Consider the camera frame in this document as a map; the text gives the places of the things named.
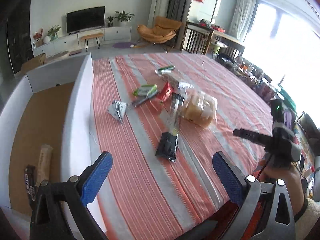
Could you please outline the person's right hand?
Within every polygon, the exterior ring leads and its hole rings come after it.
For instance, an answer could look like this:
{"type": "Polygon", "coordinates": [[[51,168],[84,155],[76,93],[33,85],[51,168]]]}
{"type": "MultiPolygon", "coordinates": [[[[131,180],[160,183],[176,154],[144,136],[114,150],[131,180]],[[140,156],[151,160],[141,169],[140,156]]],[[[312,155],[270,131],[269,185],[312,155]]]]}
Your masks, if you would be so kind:
{"type": "Polygon", "coordinates": [[[274,168],[266,166],[260,174],[260,181],[269,179],[281,179],[285,182],[289,193],[293,214],[296,215],[304,205],[304,193],[300,179],[300,173],[293,164],[289,168],[274,168]]]}

